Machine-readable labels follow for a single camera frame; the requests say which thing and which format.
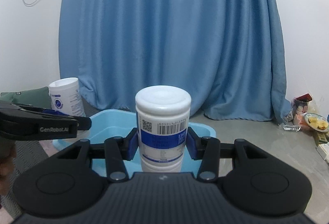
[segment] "gray floor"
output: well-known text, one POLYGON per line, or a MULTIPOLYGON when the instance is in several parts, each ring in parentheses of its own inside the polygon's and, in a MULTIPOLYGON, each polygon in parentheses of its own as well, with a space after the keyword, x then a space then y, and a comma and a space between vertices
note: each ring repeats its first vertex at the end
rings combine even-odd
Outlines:
MULTIPOLYGON (((215 121, 199 112, 190 121, 211 126, 223 143, 244 138, 303 172, 310 179, 313 188, 305 213, 315 223, 329 222, 329 166, 316 151, 312 136, 303 132, 284 131, 273 122, 215 121)), ((227 174, 231 169, 230 160, 221 160, 220 175, 227 174)))

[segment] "blue circular logo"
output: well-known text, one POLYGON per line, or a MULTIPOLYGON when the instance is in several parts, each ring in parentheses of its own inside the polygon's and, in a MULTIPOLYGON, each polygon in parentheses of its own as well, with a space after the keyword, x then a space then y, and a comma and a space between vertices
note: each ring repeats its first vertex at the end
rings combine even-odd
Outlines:
POLYGON ((58 109, 63 108, 63 104, 59 99, 55 99, 55 105, 58 109))

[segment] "plate of fruit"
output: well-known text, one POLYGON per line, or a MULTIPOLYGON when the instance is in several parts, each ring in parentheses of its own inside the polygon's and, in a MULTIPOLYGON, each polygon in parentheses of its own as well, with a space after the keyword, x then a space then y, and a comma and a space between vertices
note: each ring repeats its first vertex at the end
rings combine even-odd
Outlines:
POLYGON ((329 123, 327 119, 316 113, 307 113, 304 116, 305 122, 316 131, 328 132, 329 123))

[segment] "plate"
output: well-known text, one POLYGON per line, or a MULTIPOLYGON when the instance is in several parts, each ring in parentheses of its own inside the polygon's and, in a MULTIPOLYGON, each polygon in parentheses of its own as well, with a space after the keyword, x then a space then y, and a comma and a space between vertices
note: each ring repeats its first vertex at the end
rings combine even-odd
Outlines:
MULTIPOLYGON (((319 115, 319 114, 316 114, 316 113, 307 113, 307 114, 304 115, 304 119, 305 119, 305 122, 306 122, 310 127, 312 127, 312 126, 310 125, 309 117, 317 117, 319 120, 325 120, 326 122, 328 122, 327 119, 325 119, 324 117, 322 117, 322 116, 319 115)), ((326 129, 319 129, 319 128, 314 128, 314 127, 312 127, 312 128, 313 128, 314 130, 316 130, 316 131, 324 132, 324 133, 329 131, 329 126, 328 126, 326 129)))

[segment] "green pillow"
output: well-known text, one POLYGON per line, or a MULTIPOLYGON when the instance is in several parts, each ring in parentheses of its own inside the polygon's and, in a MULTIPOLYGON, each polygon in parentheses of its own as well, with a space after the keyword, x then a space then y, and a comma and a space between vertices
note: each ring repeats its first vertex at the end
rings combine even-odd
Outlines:
POLYGON ((0 100, 51 109, 51 98, 46 86, 21 92, 2 92, 0 100))

